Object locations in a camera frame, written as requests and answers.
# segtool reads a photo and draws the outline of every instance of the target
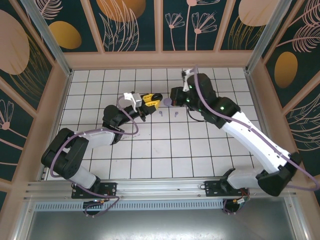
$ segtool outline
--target floor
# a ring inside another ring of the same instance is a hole
[[[121,94],[161,93],[183,85],[182,68],[78,70],[73,74],[59,129],[100,128],[104,108]],[[242,68],[199,68],[221,97],[236,102],[260,128]],[[126,107],[130,103],[120,101]],[[191,112],[195,119],[203,119]],[[139,133],[115,145],[87,151],[82,166],[101,179],[192,178],[222,176],[230,168],[257,168],[260,163],[236,139],[213,124],[196,122],[185,107],[163,104],[146,122],[136,119]],[[133,124],[122,129],[133,132]],[[45,180],[59,180],[48,173]]]

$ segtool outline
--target purple cable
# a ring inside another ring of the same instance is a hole
[[[310,173],[308,173],[306,170],[302,169],[299,165],[297,165],[295,162],[293,162],[291,159],[289,159],[288,157],[284,156],[278,149],[276,149],[270,142],[268,142],[258,131],[256,131],[255,129],[251,128],[248,124],[238,120],[238,119],[235,119],[235,118],[232,118],[232,117],[229,117],[229,116],[226,116],[226,115],[223,115],[215,110],[213,110],[206,102],[206,100],[204,99],[204,97],[202,96],[202,93],[200,91],[200,86],[199,86],[199,81],[198,81],[198,75],[196,74],[198,72],[198,67],[195,66],[194,69],[192,70],[192,72],[194,72],[194,83],[195,83],[195,89],[196,89],[196,92],[198,93],[199,95],[199,98],[201,100],[201,102],[203,103],[203,105],[206,107],[206,109],[208,109],[211,113],[213,113],[214,115],[217,115],[218,117],[220,118],[223,118],[223,119],[226,119],[226,120],[229,120],[229,121],[233,121],[233,122],[236,122],[244,127],[246,127],[248,130],[250,129],[255,135],[257,135],[263,142],[265,142],[265,144],[267,144],[275,153],[277,153],[281,158],[283,158],[284,160],[286,160],[288,163],[290,163],[291,165],[293,165],[296,169],[300,170],[301,172],[303,172],[305,175],[308,176],[308,178],[310,178],[312,181],[314,181],[315,183],[315,187],[313,188],[307,188],[307,187],[302,187],[302,186],[292,186],[292,185],[287,185],[288,188],[292,188],[292,189],[299,189],[299,190],[304,190],[304,191],[317,191],[320,186],[319,186],[319,183],[318,181],[313,177],[311,176]]]
[[[133,122],[133,125],[135,126],[135,132],[133,133],[127,133],[127,132],[120,132],[120,131],[115,131],[115,130],[110,130],[110,129],[107,129],[107,128],[98,128],[98,129],[93,129],[93,130],[88,130],[88,131],[83,131],[83,132],[78,132],[76,134],[74,134],[73,136],[69,137],[65,142],[64,144],[62,144],[62,146],[60,147],[60,149],[58,150],[58,152],[56,153],[56,155],[54,156],[53,158],[53,161],[51,163],[51,166],[50,166],[50,175],[53,177],[53,178],[58,178],[60,177],[59,175],[54,175],[54,165],[56,164],[56,161],[58,159],[58,156],[61,154],[61,152],[64,150],[64,148],[66,147],[66,145],[74,138],[78,137],[78,136],[81,136],[81,135],[85,135],[85,134],[92,134],[92,133],[99,133],[99,132],[111,132],[111,133],[115,133],[115,134],[122,134],[122,135],[135,135],[138,133],[139,131],[139,127],[138,125],[136,124],[136,122],[134,121],[134,119],[120,106],[119,104],[119,100],[122,99],[124,96],[121,96],[117,99],[116,101],[116,105],[118,106],[118,108],[130,119],[130,121]],[[97,197],[101,197],[101,198],[104,198],[104,199],[116,199],[116,201],[114,201],[114,203],[112,203],[106,210],[104,211],[101,211],[99,213],[97,213],[95,216],[100,216],[104,213],[106,213],[110,208],[112,208],[119,200],[120,200],[120,197],[118,196],[111,196],[111,195],[101,195],[101,194],[97,194],[97,193],[94,193],[88,189],[86,189],[85,187],[79,185],[79,184],[76,184],[75,182],[73,182],[72,180],[68,179],[69,182],[77,185],[80,189],[82,189],[83,191],[91,194],[91,195],[94,195],[94,196],[97,196]],[[90,204],[89,206],[87,206],[84,210],[85,214],[87,214],[87,209],[92,207],[92,206],[96,206],[96,205],[103,205],[103,203],[94,203],[94,204]]]

